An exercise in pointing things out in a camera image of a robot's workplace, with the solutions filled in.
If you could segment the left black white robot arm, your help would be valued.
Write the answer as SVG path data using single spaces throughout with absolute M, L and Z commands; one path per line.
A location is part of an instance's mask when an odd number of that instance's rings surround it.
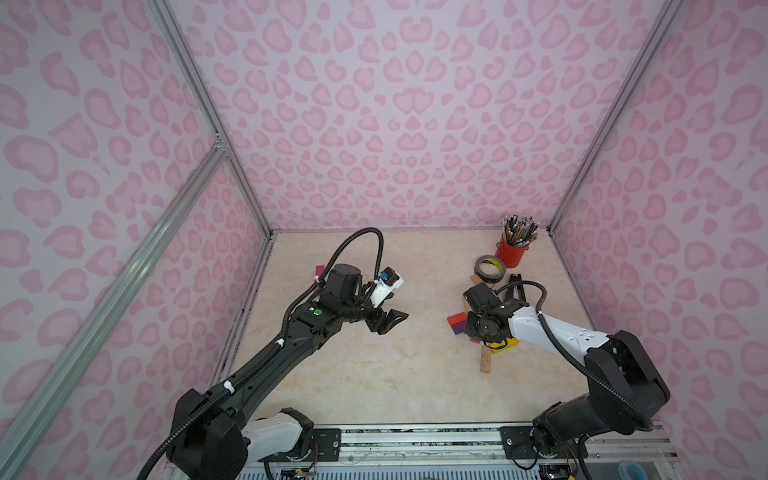
M 235 479 L 250 462 L 275 454 L 303 456 L 313 422 L 294 408 L 248 422 L 255 410 L 303 360 L 346 323 L 364 322 L 384 335 L 408 315 L 383 304 L 404 283 L 387 267 L 364 283 L 361 271 L 339 264 L 316 277 L 288 307 L 276 337 L 243 367 L 204 393 L 189 390 L 177 402 L 171 431 L 138 473 L 149 478 L 167 459 L 191 479 Z

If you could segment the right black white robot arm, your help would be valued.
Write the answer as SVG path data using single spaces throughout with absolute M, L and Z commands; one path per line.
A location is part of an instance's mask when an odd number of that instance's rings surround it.
M 625 330 L 609 334 L 552 317 L 543 311 L 547 297 L 546 288 L 531 280 L 497 289 L 481 283 L 463 293 L 469 337 L 492 350 L 513 340 L 536 345 L 560 355 L 587 380 L 585 394 L 532 421 L 533 451 L 552 458 L 575 450 L 582 438 L 651 431 L 671 393 L 642 342 Z

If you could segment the yellow block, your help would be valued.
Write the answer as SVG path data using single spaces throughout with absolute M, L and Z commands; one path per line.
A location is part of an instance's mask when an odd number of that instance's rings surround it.
M 493 354 L 496 354 L 517 346 L 519 343 L 520 341 L 516 338 L 508 338 L 499 343 L 486 343 L 485 346 L 490 349 Z

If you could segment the long natural wood block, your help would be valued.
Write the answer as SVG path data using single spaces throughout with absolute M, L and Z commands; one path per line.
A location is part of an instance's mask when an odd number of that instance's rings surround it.
M 492 351 L 485 345 L 481 346 L 480 371 L 484 374 L 492 371 Z

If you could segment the red block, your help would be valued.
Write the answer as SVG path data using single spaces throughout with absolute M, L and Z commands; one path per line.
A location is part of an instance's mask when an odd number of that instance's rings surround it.
M 447 318 L 447 322 L 452 328 L 460 328 L 466 323 L 466 320 L 467 314 L 465 312 L 454 314 Z

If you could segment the black stapler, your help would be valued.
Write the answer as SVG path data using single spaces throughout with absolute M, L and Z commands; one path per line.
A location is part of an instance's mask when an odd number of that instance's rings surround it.
M 527 298 L 525 294 L 525 286 L 521 283 L 523 280 L 521 274 L 511 274 L 509 276 L 509 288 L 505 290 L 504 300 L 515 300 L 524 304 L 527 304 Z

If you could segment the red pencil cup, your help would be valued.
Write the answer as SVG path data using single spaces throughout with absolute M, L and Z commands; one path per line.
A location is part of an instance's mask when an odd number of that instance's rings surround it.
M 527 246 L 511 246 L 507 242 L 500 240 L 496 244 L 495 256 L 507 269 L 514 269 L 519 266 L 527 250 Z

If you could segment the bundle of coloured pencils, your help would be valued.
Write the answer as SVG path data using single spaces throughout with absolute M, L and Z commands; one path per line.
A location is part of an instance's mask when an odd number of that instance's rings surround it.
M 527 247 L 538 235 L 539 224 L 533 217 L 506 216 L 502 220 L 502 241 L 514 248 Z

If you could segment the grey duct tape roll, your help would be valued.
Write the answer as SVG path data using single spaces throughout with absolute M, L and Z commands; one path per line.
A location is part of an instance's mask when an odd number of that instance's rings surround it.
M 506 276 L 504 262 L 493 255 L 480 256 L 474 265 L 474 275 L 483 283 L 498 284 Z

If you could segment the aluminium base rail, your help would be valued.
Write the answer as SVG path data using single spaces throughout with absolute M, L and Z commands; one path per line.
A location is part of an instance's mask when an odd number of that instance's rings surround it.
M 530 425 L 512 423 L 320 424 L 310 450 L 248 463 L 235 479 L 620 479 L 641 464 L 649 479 L 684 479 L 661 427 L 592 437 L 583 450 L 539 457 Z

